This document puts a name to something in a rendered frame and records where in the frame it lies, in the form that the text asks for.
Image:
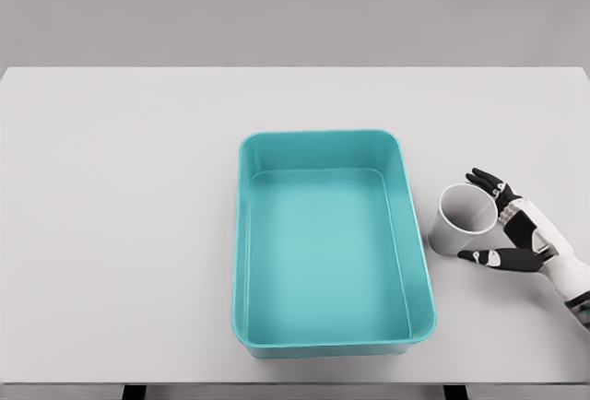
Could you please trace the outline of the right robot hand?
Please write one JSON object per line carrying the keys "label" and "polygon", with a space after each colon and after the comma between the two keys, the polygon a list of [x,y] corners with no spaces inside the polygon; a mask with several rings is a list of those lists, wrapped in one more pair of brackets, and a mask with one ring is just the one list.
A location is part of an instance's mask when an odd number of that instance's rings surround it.
{"label": "right robot hand", "polygon": [[477,168],[468,172],[466,178],[492,197],[498,210],[498,223],[513,245],[463,250],[458,253],[459,258],[496,270],[535,273],[550,259],[572,252],[572,246],[549,219],[507,182]]}

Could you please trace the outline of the white paper cup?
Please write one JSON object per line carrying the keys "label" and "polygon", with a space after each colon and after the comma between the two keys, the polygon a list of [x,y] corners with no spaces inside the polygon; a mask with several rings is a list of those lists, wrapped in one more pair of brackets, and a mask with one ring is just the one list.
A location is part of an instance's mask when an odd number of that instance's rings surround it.
{"label": "white paper cup", "polygon": [[497,219],[496,204],[484,190],[469,183],[449,185],[440,194],[428,244],[439,255],[455,255]]}

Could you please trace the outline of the teal rectangular plastic basket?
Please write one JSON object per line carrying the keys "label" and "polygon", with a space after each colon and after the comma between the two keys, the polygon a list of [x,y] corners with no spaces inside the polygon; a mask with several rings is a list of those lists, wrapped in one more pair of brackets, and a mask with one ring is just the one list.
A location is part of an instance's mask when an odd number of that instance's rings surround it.
{"label": "teal rectangular plastic basket", "polygon": [[436,323],[392,134],[263,132],[242,141],[231,325],[254,357],[400,354]]}

